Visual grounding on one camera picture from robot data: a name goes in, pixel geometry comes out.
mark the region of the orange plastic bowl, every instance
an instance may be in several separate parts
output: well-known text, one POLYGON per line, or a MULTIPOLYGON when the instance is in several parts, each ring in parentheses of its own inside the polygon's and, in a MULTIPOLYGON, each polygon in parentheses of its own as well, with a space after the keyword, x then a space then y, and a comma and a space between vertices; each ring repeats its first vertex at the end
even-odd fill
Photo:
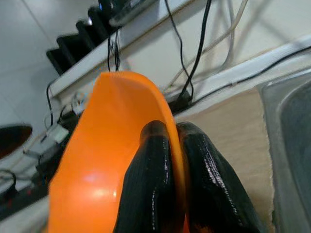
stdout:
POLYGON ((140 74, 106 72, 98 78, 50 184, 50 233, 113 232, 125 172, 142 128, 153 120, 168 129, 176 199, 184 211, 181 149, 165 98, 140 74))

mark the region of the stainless steel sink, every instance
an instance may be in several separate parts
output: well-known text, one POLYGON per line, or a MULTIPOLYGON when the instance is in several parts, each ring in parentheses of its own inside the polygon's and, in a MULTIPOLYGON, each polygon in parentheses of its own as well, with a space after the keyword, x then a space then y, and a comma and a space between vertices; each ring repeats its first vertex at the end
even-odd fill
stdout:
POLYGON ((311 68, 259 91, 273 162, 276 232, 311 232, 311 68))

